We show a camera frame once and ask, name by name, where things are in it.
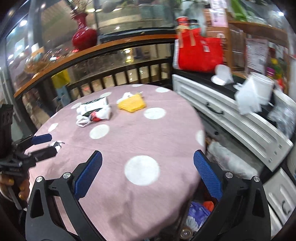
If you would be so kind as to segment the white drawer cabinet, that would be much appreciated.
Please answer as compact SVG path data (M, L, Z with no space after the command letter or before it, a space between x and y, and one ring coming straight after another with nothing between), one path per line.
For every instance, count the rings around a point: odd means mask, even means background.
M295 155L295 137L287 138L267 115L273 103L259 113L241 115L232 84L214 84L205 74L177 71L173 90L201 114L207 134L257 172L269 204L271 236L275 237L295 210L295 178L289 170Z

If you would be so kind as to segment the red ceramic vase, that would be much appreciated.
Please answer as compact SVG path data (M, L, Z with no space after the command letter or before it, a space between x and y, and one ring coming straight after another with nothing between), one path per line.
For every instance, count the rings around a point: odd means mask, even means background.
M74 15L73 19L78 24L78 29L72 37L72 44L78 51L82 51L97 45L97 32L86 24L86 13Z

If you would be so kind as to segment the wooden shelf rack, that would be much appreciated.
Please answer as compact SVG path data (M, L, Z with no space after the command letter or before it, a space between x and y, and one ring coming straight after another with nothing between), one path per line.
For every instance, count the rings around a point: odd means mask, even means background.
M246 78L249 72L264 72L268 57L288 62L290 53L287 32L269 25L228 21L227 64L235 76Z

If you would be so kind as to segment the white paper bowl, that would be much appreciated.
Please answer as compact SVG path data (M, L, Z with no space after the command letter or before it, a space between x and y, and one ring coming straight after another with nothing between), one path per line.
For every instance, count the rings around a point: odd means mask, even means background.
M220 86L232 84L234 81L231 69L226 65L216 65L215 75L211 77L211 82Z

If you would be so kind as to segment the green white milk carton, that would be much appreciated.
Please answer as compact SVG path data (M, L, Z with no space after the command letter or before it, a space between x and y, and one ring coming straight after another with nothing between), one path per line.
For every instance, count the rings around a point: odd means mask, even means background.
M76 112L79 114L79 115L84 115L90 111L94 111L96 109L99 109L99 108L104 108L108 106L108 100L107 100L107 97L101 97L101 98L98 98L98 99L94 99L94 100L91 100L91 101L88 101L88 102L85 102L83 104L81 104L77 109L76 109Z

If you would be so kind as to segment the white wrapper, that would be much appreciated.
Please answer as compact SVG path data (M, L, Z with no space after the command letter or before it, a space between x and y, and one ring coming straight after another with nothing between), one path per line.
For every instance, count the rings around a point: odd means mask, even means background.
M124 101L124 100L126 100L126 99L128 99L128 98L130 98L130 97L132 97L132 96L133 96L132 93L130 93L130 92L125 92L125 93L123 94L123 96L122 96L120 99L117 100L116 104L119 104L120 102L122 102L122 101Z

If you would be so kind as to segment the pink polka dot tablecloth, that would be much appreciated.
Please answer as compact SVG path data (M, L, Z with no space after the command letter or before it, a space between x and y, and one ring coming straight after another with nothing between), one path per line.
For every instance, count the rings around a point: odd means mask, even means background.
M146 108L129 113L116 102L125 92L140 93ZM109 120L76 125L76 109L107 97ZM59 178L73 171L98 150L103 164L80 204L106 240L153 237L178 218L200 176L193 154L203 150L204 129L195 109L171 90L154 85L122 85L87 95L49 118L38 135L50 133L56 157L30 170L30 182L39 176Z

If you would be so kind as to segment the red insulated tote bag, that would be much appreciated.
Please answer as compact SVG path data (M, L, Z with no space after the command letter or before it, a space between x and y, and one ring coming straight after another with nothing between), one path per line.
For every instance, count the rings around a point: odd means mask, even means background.
M223 64L223 49L220 38L200 35L199 29L178 33L178 65L181 70L212 73Z

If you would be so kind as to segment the red snack canister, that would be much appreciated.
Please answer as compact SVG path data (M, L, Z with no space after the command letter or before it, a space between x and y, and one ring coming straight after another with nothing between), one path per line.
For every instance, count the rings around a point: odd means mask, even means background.
M190 29L189 19L187 16L180 16L176 18L177 21L177 32L184 32Z

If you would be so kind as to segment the white trash bag bin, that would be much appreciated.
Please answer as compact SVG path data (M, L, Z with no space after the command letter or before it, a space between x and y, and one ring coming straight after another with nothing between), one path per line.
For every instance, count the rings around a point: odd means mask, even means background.
M238 178L250 180L253 176L258 176L257 170L218 142L212 141L208 145L207 157L223 171L231 172Z

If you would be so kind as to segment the yellow foam fruit net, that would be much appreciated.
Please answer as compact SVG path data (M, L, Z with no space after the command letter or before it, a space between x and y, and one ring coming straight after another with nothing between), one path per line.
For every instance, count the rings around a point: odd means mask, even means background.
M117 106L119 109L127 111L129 113L135 113L136 111L147 107L140 93L129 94L126 97L122 97Z

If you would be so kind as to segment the purple plastic bag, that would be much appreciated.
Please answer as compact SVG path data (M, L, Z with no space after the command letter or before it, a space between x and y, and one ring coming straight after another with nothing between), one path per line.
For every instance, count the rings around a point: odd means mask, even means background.
M198 202L191 202L185 225L193 232L197 232L205 223L211 212Z

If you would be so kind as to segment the white red plastic bag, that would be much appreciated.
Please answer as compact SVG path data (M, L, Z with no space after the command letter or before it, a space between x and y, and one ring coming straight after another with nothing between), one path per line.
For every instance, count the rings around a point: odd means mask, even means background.
M85 114L79 115L76 120L76 125L79 127L86 127L93 122L99 122L109 120L111 117L111 107L106 106L86 112Z

